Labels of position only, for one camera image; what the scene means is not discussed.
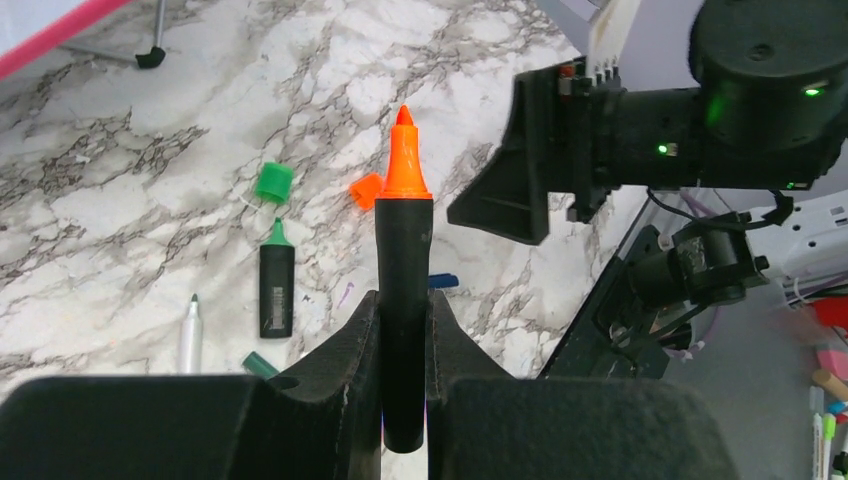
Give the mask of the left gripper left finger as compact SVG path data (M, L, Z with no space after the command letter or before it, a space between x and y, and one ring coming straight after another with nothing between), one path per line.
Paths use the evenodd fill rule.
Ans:
M61 376L1 407L5 479L376 479L380 321L348 322L271 379Z

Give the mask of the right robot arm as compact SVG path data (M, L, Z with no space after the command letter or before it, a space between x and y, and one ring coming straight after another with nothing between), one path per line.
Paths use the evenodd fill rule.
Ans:
M548 235L548 195L570 193L572 222L641 186L766 190L762 213L687 214L667 250L645 226L615 258L544 366L544 376L651 376L696 316L743 301L797 267L844 253L830 209L798 203L847 138L843 1L707 1L691 26L688 88L631 91L617 55L518 74L500 146L450 204L451 224L528 245Z

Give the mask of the orange highlighter cap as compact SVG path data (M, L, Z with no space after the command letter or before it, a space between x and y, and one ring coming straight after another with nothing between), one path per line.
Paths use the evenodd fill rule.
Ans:
M374 208L377 196L383 188L383 178L377 173L369 173L352 183L348 193L353 203L362 211Z

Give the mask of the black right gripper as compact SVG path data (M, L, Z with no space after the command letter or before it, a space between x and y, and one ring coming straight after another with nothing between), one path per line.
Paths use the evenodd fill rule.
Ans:
M516 75L501 143L448 206L449 224L539 245L551 193L573 195L569 221L590 222L611 191L593 178L590 97L620 86L616 61L575 58Z

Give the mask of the green highlighter cap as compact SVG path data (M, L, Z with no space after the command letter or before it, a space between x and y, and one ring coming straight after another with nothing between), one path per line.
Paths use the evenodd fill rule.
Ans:
M285 204L289 197L294 171L283 164L266 162L262 165L255 186L255 195L264 202Z

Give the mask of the green black highlighter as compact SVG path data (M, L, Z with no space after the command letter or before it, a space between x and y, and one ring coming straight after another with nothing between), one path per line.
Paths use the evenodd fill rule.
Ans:
M281 218L259 248L258 313L262 339L289 338L293 331L295 247L287 240Z

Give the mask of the orange black highlighter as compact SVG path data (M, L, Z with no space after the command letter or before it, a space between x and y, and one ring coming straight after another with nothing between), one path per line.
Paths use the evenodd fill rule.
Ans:
M383 442L400 454L423 444L433 207L421 168L419 130L403 105L390 129L388 168L375 201Z

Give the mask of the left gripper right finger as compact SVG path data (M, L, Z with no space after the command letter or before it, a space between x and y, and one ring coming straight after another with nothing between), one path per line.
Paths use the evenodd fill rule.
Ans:
M705 404L656 380L517 379L460 327L445 295L426 320L432 479L734 479Z

